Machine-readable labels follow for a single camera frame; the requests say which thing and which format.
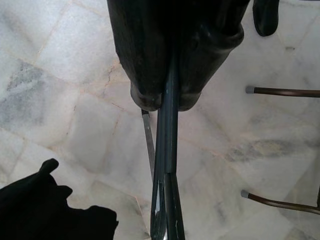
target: marble floor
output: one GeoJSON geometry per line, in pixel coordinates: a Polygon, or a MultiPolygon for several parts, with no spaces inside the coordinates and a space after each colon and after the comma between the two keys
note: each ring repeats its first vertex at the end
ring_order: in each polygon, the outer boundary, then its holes
{"type": "MultiPolygon", "coordinates": [[[[320,89],[320,2],[280,0],[179,114],[187,240],[320,240],[320,216],[241,198],[315,205],[320,100],[248,95],[247,85],[320,89]]],[[[147,240],[152,182],[140,109],[115,53],[106,0],[0,1],[0,187],[56,158],[68,203],[117,211],[115,240],[147,240]]],[[[151,114],[155,133],[156,113],[151,114]]]]}

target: black shoe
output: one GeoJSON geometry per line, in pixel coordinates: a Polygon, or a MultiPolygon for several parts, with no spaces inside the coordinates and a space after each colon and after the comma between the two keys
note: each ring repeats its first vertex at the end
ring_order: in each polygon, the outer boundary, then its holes
{"type": "Polygon", "coordinates": [[[279,22],[279,0],[254,0],[253,20],[257,33],[270,36],[275,33],[279,22]]]}

